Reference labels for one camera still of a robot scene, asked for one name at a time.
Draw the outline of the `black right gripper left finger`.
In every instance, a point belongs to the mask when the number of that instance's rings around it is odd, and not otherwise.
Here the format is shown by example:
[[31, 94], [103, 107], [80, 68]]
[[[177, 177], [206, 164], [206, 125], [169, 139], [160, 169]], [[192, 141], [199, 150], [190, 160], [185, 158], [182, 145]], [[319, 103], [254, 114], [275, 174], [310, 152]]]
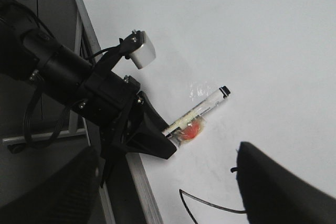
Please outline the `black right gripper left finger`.
[[45, 182], [1, 207], [1, 223], [88, 223], [99, 184], [98, 154], [86, 147]]

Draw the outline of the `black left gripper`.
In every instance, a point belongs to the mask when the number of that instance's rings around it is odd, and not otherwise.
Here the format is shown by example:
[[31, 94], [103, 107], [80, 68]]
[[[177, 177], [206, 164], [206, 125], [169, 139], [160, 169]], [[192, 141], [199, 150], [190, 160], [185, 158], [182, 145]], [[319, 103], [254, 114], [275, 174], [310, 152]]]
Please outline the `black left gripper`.
[[[122, 147], [127, 125], [127, 152], [169, 159], [177, 148], [162, 134], [168, 124], [146, 93], [140, 91], [137, 80], [131, 76], [122, 78], [112, 71], [118, 61], [118, 58], [100, 60], [90, 69], [76, 90], [79, 103], [72, 107], [73, 110], [99, 127], [102, 153]], [[136, 122], [127, 124], [134, 104]]]

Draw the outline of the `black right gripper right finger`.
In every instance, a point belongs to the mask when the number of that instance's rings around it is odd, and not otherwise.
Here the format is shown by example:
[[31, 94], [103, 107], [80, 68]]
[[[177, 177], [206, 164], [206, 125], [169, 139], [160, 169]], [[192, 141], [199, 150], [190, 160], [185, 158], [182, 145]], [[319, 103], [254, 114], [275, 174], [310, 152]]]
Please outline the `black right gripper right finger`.
[[236, 179], [249, 223], [335, 223], [335, 198], [249, 142], [239, 146]]

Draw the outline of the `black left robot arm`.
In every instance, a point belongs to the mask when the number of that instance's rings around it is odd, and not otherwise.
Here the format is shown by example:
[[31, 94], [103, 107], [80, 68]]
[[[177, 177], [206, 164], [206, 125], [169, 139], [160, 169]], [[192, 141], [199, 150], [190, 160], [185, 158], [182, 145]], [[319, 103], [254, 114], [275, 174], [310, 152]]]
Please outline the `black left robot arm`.
[[155, 59], [144, 31], [133, 31], [92, 65], [60, 44], [29, 8], [17, 0], [1, 0], [1, 73], [37, 86], [24, 116], [29, 147], [51, 144], [34, 141], [30, 132], [31, 114], [45, 93], [100, 128], [103, 158], [128, 152], [170, 158], [176, 147], [163, 134], [166, 122], [133, 77], [112, 71], [121, 58], [131, 59], [139, 69]]

